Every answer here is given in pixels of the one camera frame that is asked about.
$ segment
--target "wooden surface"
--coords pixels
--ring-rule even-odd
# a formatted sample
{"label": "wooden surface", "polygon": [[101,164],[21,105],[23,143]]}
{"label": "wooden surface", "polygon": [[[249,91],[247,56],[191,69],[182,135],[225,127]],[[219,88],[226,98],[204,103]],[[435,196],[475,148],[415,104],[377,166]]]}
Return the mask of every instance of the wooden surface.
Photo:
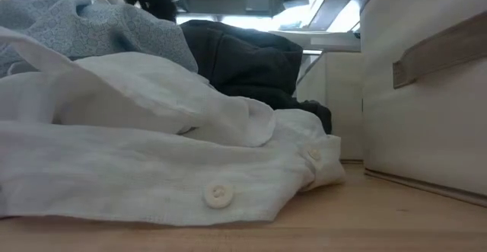
{"label": "wooden surface", "polygon": [[6,219],[0,251],[487,251],[487,209],[345,169],[346,184],[297,195],[270,224]]}

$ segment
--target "white linen shirt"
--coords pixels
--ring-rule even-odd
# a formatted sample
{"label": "white linen shirt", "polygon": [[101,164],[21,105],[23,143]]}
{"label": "white linen shirt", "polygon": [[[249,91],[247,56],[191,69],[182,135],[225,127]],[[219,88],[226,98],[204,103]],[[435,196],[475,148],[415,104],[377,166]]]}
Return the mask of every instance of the white linen shirt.
{"label": "white linen shirt", "polygon": [[225,96],[161,57],[71,62],[2,27],[0,42],[40,70],[0,79],[0,215],[271,221],[343,181],[340,139],[312,113]]}

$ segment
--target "black fabric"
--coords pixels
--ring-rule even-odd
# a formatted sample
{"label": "black fabric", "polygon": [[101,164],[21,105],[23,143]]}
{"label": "black fabric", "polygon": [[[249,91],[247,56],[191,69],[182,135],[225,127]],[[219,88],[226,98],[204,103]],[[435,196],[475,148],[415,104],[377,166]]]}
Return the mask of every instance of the black fabric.
{"label": "black fabric", "polygon": [[316,114],[331,133],[331,113],[317,102],[298,103],[296,89],[303,49],[274,34],[212,21],[180,25],[198,63],[198,73],[218,91],[262,101],[272,109]]}

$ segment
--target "wrinkled fabric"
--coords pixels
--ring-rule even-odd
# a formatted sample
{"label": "wrinkled fabric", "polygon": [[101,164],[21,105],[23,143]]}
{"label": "wrinkled fabric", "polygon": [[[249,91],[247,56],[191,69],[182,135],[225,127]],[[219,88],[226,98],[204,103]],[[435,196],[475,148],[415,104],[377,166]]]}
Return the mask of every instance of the wrinkled fabric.
{"label": "wrinkled fabric", "polygon": [[[0,0],[0,26],[33,37],[71,60],[138,52],[169,59],[197,72],[181,29],[131,5],[91,0]],[[0,45],[0,78],[35,71]]]}
{"label": "wrinkled fabric", "polygon": [[292,97],[303,55],[299,45],[275,34],[212,21],[187,21],[181,28],[198,63],[198,74],[218,91],[262,101],[274,110],[306,110],[331,133],[328,108]]}
{"label": "wrinkled fabric", "polygon": [[[39,70],[0,79],[0,216],[272,221],[297,191],[343,180],[340,139],[311,113],[225,96],[157,56],[72,62],[1,27],[0,41]],[[233,190],[218,209],[215,181]]]}

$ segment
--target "shirt button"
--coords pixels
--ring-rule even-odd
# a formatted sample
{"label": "shirt button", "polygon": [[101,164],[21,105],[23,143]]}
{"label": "shirt button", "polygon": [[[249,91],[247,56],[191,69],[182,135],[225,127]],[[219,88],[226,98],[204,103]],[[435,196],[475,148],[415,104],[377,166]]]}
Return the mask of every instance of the shirt button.
{"label": "shirt button", "polygon": [[308,149],[307,150],[307,153],[309,154],[310,157],[312,157],[312,159],[314,159],[315,161],[319,161],[321,160],[321,153],[319,150],[317,149]]}
{"label": "shirt button", "polygon": [[205,187],[203,197],[209,207],[221,209],[230,205],[234,198],[234,188],[228,183],[213,182]]}

